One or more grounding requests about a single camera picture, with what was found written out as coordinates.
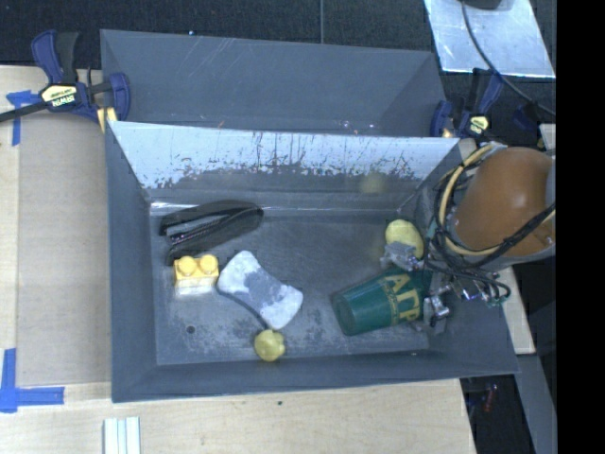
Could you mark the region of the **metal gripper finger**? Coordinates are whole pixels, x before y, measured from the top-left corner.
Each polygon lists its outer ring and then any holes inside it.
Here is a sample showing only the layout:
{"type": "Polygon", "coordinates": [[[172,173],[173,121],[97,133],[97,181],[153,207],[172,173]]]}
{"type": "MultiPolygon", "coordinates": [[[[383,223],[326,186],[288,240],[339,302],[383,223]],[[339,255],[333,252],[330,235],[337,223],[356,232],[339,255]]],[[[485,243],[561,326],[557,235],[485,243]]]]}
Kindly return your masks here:
{"type": "Polygon", "coordinates": [[[416,252],[414,245],[391,242],[384,248],[380,266],[383,270],[397,267],[403,271],[418,271],[424,266],[424,261],[416,256],[416,252]]]}
{"type": "Polygon", "coordinates": [[[415,322],[415,329],[430,335],[440,335],[446,330],[450,308],[440,295],[426,296],[422,301],[421,317],[415,322]]]}

